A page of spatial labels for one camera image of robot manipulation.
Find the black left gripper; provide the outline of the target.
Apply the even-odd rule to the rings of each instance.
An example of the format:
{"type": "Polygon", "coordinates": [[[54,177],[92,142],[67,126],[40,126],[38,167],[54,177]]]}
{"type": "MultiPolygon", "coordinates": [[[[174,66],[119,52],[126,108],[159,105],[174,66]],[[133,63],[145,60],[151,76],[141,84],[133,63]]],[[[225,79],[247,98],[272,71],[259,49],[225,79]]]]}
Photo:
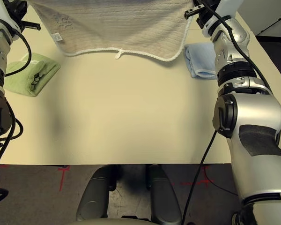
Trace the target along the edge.
{"type": "Polygon", "coordinates": [[[20,30],[25,28],[41,30],[39,23],[23,21],[22,18],[26,15],[28,3],[25,0],[5,0],[4,5],[11,19],[19,26],[20,30]]]}

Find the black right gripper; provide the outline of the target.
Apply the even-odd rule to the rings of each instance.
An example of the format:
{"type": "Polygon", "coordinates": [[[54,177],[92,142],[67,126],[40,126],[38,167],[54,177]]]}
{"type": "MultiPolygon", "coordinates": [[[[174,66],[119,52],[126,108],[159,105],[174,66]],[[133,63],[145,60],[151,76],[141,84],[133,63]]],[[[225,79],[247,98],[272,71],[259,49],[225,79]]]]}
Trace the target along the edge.
{"type": "Polygon", "coordinates": [[[209,7],[215,10],[215,0],[194,0],[194,6],[189,10],[186,10],[184,13],[184,18],[188,20],[193,15],[198,14],[199,17],[196,19],[196,22],[199,26],[204,26],[206,22],[212,17],[212,13],[205,8],[203,2],[206,3],[209,7]]]}

